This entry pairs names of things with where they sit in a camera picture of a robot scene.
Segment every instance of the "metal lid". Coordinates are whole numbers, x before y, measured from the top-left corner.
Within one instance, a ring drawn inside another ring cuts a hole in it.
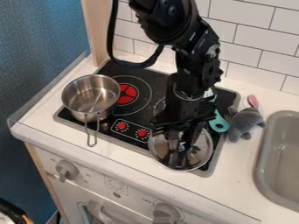
[[[164,134],[149,138],[149,151],[161,165],[178,171],[192,171],[205,165],[212,156],[212,139],[210,134],[203,129],[197,142],[186,149],[180,143],[176,150],[170,149],[170,141]]]

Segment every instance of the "burner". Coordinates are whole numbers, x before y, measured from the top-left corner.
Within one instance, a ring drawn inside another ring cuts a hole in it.
[[[138,88],[131,84],[120,83],[121,97],[118,100],[119,106],[126,106],[138,99]]]
[[[133,115],[148,106],[152,98],[152,90],[147,82],[129,75],[113,78],[120,83],[122,91],[118,101],[120,107],[115,111],[115,116]]]

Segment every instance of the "wooden panel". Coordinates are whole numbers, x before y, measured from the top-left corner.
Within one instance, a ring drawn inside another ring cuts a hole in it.
[[[94,65],[98,67],[108,56],[106,40],[112,1],[81,0],[81,2]]]
[[[48,176],[45,173],[45,169],[44,169],[43,165],[41,164],[41,161],[38,157],[38,153],[36,152],[36,149],[34,148],[33,145],[31,145],[29,143],[25,143],[25,146],[26,146],[27,150],[29,151],[34,164],[38,168],[38,172],[39,172],[41,178],[44,180],[45,186],[48,189],[53,201],[55,202],[56,207],[59,209],[59,212],[61,214],[61,217],[62,217],[64,223],[70,224],[66,217],[66,213],[64,212],[63,207],[61,206],[61,204],[59,202],[59,198],[58,198],[56,192],[54,191],[54,188],[52,187],[52,184],[51,184],[50,180],[48,179]]]

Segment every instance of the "silver knob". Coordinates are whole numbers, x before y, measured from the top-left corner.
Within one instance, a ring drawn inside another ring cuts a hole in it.
[[[178,224],[181,219],[181,214],[173,206],[165,203],[155,206],[153,224]]]
[[[66,160],[60,160],[57,163],[56,171],[59,173],[59,180],[61,183],[65,183],[66,179],[75,180],[80,173],[74,164]]]

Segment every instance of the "sink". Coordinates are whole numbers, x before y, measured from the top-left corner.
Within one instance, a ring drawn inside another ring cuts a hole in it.
[[[268,119],[254,182],[266,198],[299,212],[298,112],[280,111]]]

